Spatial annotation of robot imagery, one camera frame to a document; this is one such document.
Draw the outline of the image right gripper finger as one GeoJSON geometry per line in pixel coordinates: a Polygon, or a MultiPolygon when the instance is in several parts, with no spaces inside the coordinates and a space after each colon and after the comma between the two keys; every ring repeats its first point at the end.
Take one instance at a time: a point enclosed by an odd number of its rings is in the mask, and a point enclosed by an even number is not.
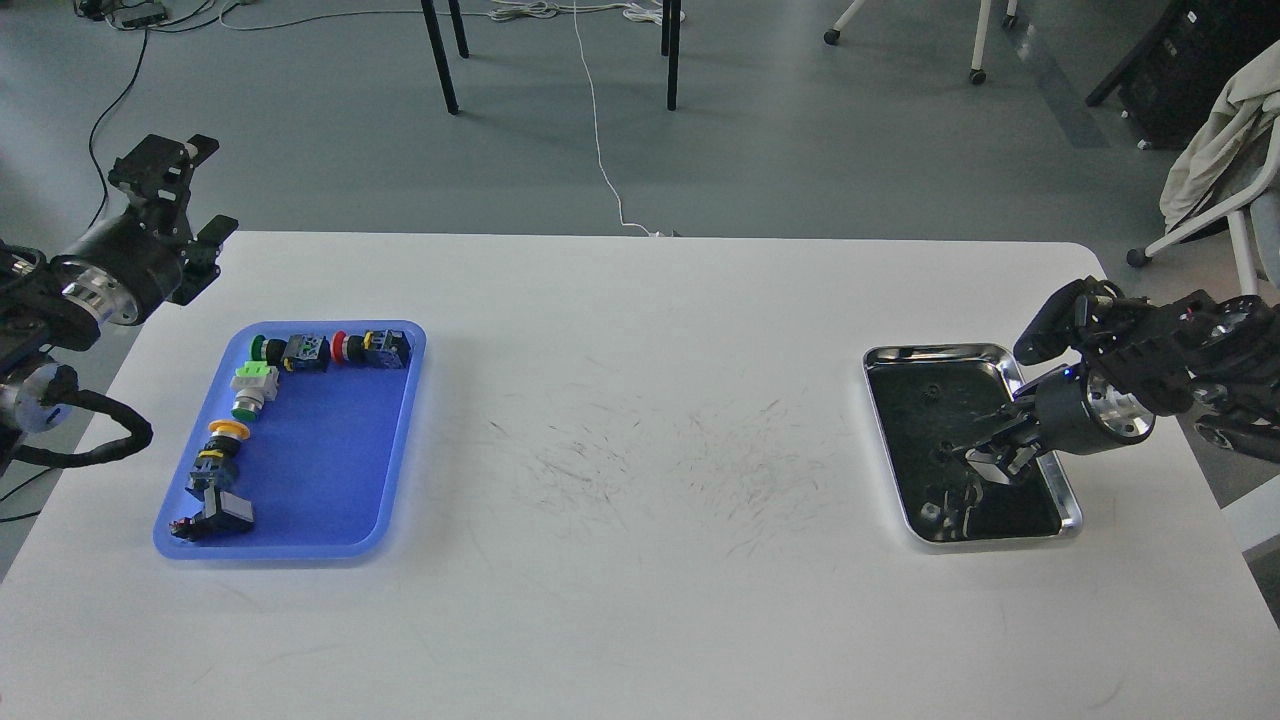
{"type": "Polygon", "coordinates": [[[972,429],[975,436],[965,442],[965,455],[1041,456],[1046,452],[1032,400],[1009,401],[991,413],[974,416],[972,429]]]}
{"type": "Polygon", "coordinates": [[[965,464],[984,482],[1019,486],[1041,471],[1048,452],[1038,445],[983,443],[965,450],[965,464]]]}

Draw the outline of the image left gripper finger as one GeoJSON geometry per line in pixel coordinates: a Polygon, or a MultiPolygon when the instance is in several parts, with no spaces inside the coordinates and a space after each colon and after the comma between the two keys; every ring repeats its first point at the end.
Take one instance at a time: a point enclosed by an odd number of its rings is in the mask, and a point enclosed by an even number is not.
{"type": "Polygon", "coordinates": [[[218,259],[223,245],[238,228],[236,218],[216,215],[182,249],[180,279],[168,295],[170,304],[191,304],[221,274],[218,259]]]}
{"type": "Polygon", "coordinates": [[[179,142],[147,135],[108,173],[108,183],[125,195],[124,214],[165,241],[193,238],[187,208],[195,169],[220,149],[218,140],[193,135],[179,142]]]}

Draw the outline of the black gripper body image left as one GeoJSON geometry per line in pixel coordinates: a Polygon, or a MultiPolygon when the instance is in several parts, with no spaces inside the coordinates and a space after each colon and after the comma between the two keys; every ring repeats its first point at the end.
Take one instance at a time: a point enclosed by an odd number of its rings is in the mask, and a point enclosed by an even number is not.
{"type": "Polygon", "coordinates": [[[150,225],[134,213],[102,220],[52,260],[61,296],[97,325],[140,325],[164,302],[186,306],[189,222],[150,225]]]}

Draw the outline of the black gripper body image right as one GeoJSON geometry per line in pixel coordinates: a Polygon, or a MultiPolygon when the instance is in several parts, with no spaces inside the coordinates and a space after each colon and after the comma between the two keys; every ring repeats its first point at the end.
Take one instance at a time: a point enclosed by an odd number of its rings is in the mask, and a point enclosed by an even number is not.
{"type": "Polygon", "coordinates": [[[1155,414],[1133,395],[1084,366],[1061,366],[1030,386],[1039,446],[1092,455],[1139,445],[1155,429],[1155,414]]]}

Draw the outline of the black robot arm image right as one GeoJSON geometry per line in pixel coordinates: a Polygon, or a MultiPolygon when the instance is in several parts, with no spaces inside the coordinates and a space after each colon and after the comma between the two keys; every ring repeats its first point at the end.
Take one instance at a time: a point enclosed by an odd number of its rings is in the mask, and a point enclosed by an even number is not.
{"type": "Polygon", "coordinates": [[[1219,302],[1198,290],[1155,305],[1087,277],[1044,302],[1014,357],[1032,366],[1068,350],[1078,363],[1023,386],[995,429],[952,456],[984,480],[1016,484],[1038,457],[1139,445],[1157,418],[1201,405],[1196,429],[1211,445],[1277,461],[1277,309],[1261,297],[1219,302]]]}

